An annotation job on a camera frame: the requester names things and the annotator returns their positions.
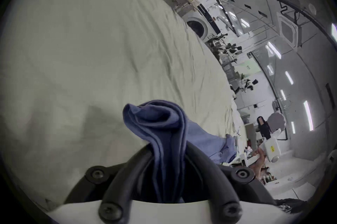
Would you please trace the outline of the person's right hand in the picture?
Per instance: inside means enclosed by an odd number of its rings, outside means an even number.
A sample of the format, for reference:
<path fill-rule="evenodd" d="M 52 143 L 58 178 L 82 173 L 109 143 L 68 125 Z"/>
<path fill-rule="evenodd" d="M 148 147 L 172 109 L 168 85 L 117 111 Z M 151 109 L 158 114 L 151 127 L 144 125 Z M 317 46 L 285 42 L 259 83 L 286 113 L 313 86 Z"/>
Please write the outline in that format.
<path fill-rule="evenodd" d="M 251 157 L 251 159 L 252 159 L 253 164 L 263 165 L 266 159 L 263 149 L 258 147 L 258 149 L 253 153 L 253 156 Z"/>

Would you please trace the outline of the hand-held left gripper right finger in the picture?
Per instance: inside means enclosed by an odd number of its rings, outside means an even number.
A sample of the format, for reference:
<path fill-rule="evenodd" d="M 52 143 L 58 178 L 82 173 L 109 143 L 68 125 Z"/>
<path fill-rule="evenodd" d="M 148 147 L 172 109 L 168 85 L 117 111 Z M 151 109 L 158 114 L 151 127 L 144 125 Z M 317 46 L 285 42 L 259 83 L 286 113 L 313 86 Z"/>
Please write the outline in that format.
<path fill-rule="evenodd" d="M 243 215 L 240 198 L 244 202 L 276 205 L 251 168 L 216 165 L 191 142 L 187 142 L 185 156 L 202 178 L 212 222 L 238 222 Z"/>

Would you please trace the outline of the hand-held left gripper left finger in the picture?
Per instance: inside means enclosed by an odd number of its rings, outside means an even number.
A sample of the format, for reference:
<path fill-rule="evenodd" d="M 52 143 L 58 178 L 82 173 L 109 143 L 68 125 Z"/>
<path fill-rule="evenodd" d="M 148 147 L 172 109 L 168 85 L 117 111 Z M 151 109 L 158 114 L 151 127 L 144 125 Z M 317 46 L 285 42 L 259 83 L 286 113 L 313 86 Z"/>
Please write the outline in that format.
<path fill-rule="evenodd" d="M 90 167 L 64 203 L 82 203 L 102 198 L 98 215 L 103 222 L 129 222 L 134 189 L 153 159 L 150 146 L 145 146 L 126 163 Z"/>

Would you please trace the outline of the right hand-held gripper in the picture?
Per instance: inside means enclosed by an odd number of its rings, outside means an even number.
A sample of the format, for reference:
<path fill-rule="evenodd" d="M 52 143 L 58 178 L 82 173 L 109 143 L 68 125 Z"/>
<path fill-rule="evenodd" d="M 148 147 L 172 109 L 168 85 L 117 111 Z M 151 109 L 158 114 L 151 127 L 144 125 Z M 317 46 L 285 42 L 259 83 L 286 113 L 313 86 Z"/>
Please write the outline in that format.
<path fill-rule="evenodd" d="M 266 129 L 260 130 L 262 143 L 259 147 L 262 148 L 265 156 L 271 163 L 276 163 L 280 159 L 281 150 L 277 138 L 281 133 L 281 129 L 276 129 L 273 133 L 270 133 Z"/>

